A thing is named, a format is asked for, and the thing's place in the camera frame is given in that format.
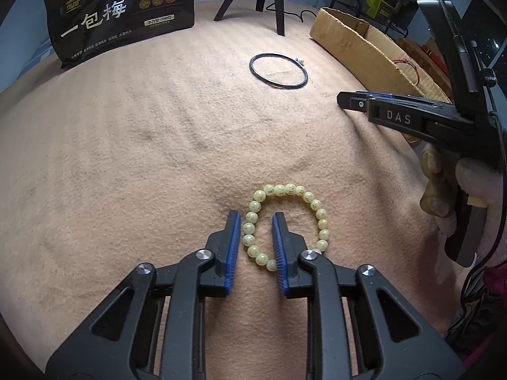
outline black bangle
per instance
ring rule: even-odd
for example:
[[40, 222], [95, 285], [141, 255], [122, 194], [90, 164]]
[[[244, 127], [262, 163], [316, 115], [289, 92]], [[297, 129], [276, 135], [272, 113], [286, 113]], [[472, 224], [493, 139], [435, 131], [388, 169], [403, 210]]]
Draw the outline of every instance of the black bangle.
[[[291, 63], [293, 63], [299, 67], [299, 69], [303, 72], [305, 79], [303, 80], [303, 82], [301, 82], [299, 84], [294, 84], [294, 85], [281, 84], [281, 83], [277, 83], [275, 81], [268, 80], [267, 78], [260, 75], [254, 68], [254, 61], [257, 59], [260, 59], [262, 57], [277, 57], [280, 59], [285, 59], [285, 60], [290, 61]], [[301, 88], [301, 87], [306, 86], [306, 83], [308, 82], [308, 72], [305, 70], [305, 68], [301, 64], [299, 64], [296, 60], [291, 59], [290, 57], [287, 57], [286, 55], [283, 55], [283, 54], [262, 53], [262, 54], [254, 55], [252, 57], [252, 59], [250, 60], [249, 68], [250, 68], [250, 71], [252, 72], [252, 74], [255, 77], [257, 77], [260, 81], [262, 81], [266, 84], [269, 84], [270, 86], [277, 87], [277, 88], [285, 88], [286, 90], [294, 90], [295, 88]]]

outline silver screw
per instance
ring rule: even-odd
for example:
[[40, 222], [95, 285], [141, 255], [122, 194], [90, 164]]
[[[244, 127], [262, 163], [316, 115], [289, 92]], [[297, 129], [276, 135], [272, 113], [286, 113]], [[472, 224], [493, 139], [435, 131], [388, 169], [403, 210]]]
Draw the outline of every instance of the silver screw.
[[317, 258], [317, 253], [313, 250], [302, 251], [301, 255], [305, 260], [315, 260]]
[[195, 253], [195, 255], [199, 260], [207, 260], [211, 257], [211, 251], [207, 249], [201, 249]]
[[370, 264], [363, 264], [360, 268], [359, 268], [359, 272], [364, 275], [364, 276], [372, 276], [375, 274], [375, 268], [374, 266], [370, 265]]
[[135, 270], [139, 273], [139, 274], [150, 274], [151, 273], [151, 264], [149, 263], [141, 263], [140, 265], [138, 265]]

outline beige blanket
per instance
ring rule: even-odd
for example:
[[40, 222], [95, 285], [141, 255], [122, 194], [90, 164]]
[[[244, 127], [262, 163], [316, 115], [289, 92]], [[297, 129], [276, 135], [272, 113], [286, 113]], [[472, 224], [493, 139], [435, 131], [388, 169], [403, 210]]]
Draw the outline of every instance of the beige blanket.
[[[286, 16], [284, 38], [253, 0], [213, 22], [220, 3], [197, 2], [192, 29], [66, 72], [52, 56], [0, 95], [0, 311], [41, 368], [138, 263], [203, 247], [266, 183], [302, 184], [323, 201], [334, 263], [376, 265], [439, 331], [453, 316], [456, 276], [436, 281], [435, 227], [418, 205], [425, 179], [407, 142], [337, 108], [339, 91], [363, 87], [310, 39], [310, 17]], [[308, 85], [256, 80], [248, 61], [263, 52], [303, 57]], [[259, 66], [296, 81], [293, 67]], [[271, 199], [259, 246], [272, 255], [279, 210], [315, 243], [302, 199]], [[283, 299], [243, 249], [231, 297], [208, 301], [209, 378], [303, 378], [304, 302]]]

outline beaded bracelet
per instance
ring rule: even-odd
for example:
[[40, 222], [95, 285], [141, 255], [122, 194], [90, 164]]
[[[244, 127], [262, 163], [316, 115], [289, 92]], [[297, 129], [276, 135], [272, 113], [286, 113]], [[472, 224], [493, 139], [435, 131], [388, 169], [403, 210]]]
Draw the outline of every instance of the beaded bracelet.
[[270, 184], [266, 184], [264, 186], [264, 190], [257, 190], [253, 194], [253, 201], [248, 205], [249, 212], [245, 216], [246, 223], [243, 224], [242, 230], [245, 234], [243, 236], [243, 244], [248, 247], [247, 254], [255, 258], [255, 262], [260, 266], [266, 266], [269, 271], [276, 271], [276, 260], [269, 259], [266, 253], [261, 253], [260, 249], [257, 245], [255, 245], [255, 223], [259, 219], [258, 212], [262, 208], [260, 203], [262, 203], [267, 196], [270, 195], [297, 195], [302, 197], [305, 203], [310, 204], [312, 210], [315, 211], [315, 216], [318, 219], [318, 228], [320, 229], [318, 233], [319, 240], [317, 241], [316, 248], [313, 251], [318, 254], [322, 254], [328, 248], [328, 239], [329, 239], [329, 230], [328, 230], [328, 221], [326, 210], [322, 208], [322, 202], [317, 200], [313, 193], [310, 191], [306, 191], [303, 186], [295, 186], [292, 183], [288, 183], [287, 185], [277, 184], [276, 186], [272, 186]]

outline white glove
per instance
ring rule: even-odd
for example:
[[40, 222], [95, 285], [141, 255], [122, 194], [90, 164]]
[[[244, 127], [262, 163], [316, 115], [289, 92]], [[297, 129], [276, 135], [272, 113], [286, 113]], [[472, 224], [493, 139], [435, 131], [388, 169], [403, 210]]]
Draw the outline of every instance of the white glove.
[[[425, 174], [429, 172], [438, 175], [438, 173], [442, 172], [444, 166], [440, 153], [432, 145], [425, 147], [425, 151], [427, 150], [436, 152], [432, 155], [432, 158], [426, 159], [426, 161], [424, 158], [422, 159], [421, 166], [423, 171]], [[486, 223], [481, 242], [477, 249], [478, 255], [484, 258], [495, 242], [500, 225], [503, 198], [502, 175], [485, 163], [472, 158], [462, 158], [459, 160], [456, 164], [455, 174], [457, 183], [465, 193], [474, 200], [481, 200], [488, 206]], [[427, 177], [430, 178], [430, 182], [433, 181], [431, 175], [427, 175]], [[445, 236], [451, 236], [456, 230], [456, 213], [454, 212], [453, 205], [443, 196], [445, 192], [440, 191], [442, 189], [444, 188], [440, 185], [436, 191], [434, 190], [434, 194], [430, 199], [429, 206], [433, 210], [427, 210], [424, 207], [423, 209], [433, 215], [439, 211], [440, 214], [445, 215], [445, 217], [435, 215], [435, 219], [441, 233]], [[486, 263], [486, 266], [495, 267], [504, 262], [505, 259], [507, 259], [507, 235], [504, 229], [501, 242], [493, 256]]]

